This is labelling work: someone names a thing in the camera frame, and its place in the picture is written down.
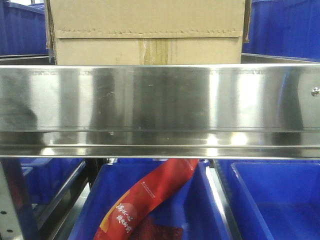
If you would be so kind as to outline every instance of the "metal rack frame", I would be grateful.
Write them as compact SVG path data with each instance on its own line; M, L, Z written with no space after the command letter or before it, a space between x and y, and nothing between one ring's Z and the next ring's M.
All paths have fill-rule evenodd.
M36 239L46 225L14 157L318 159L319 86L320 64L1 66L2 238ZM72 179L92 183L97 163L56 197Z

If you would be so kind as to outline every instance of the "red package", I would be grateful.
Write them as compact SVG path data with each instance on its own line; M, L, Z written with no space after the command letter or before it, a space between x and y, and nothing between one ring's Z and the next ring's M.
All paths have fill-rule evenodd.
M170 158L140 179L105 215L94 240L127 240L153 209L185 185L198 162Z
M146 217L128 240L181 240L182 233L181 227L156 225L151 217Z

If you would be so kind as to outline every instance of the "blue storage crate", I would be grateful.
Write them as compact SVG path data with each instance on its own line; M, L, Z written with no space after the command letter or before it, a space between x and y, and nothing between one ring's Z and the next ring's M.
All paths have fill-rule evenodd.
M284 3L282 0L253 0L249 43L243 52L283 56Z
M231 207L244 240L320 239L320 164L233 163Z
M319 164L320 160L315 159L215 159L214 167L218 173L219 179L223 186L224 192L226 194L229 202L233 199L233 177L231 164L233 163L309 163L309 164Z
M60 158L62 164L62 180L67 180L70 174L79 166L83 158Z
M115 202L160 164L161 161L104 165L69 240L92 240L105 214ZM158 225L183 228L184 240L230 240L227 227L213 199L205 164L200 162L192 179L149 215Z
M40 198L34 204L47 204L56 195L82 158L20 158L22 167L32 167L37 181L32 185Z
M0 55L47 54L43 9L0 0Z
M33 167L22 167L25 184L29 192L30 201L38 203L41 201L38 178Z
M320 60L320 1L253 0L250 54Z

